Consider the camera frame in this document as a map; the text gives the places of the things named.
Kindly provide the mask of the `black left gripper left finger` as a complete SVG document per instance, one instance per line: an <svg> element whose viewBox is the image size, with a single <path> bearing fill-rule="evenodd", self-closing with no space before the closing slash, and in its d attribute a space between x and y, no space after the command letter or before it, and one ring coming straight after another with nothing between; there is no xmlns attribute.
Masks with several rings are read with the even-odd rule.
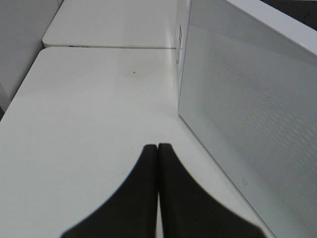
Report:
<svg viewBox="0 0 317 238"><path fill-rule="evenodd" d="M115 193L64 238L153 238L158 210L158 148L143 147L134 168Z"/></svg>

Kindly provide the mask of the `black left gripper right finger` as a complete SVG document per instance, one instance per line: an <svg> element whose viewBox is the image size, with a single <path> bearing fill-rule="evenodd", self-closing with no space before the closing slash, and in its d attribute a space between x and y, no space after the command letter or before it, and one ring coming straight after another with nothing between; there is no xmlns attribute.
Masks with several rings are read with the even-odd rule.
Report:
<svg viewBox="0 0 317 238"><path fill-rule="evenodd" d="M158 146L159 202L166 238L263 238L263 231L210 196L172 145Z"/></svg>

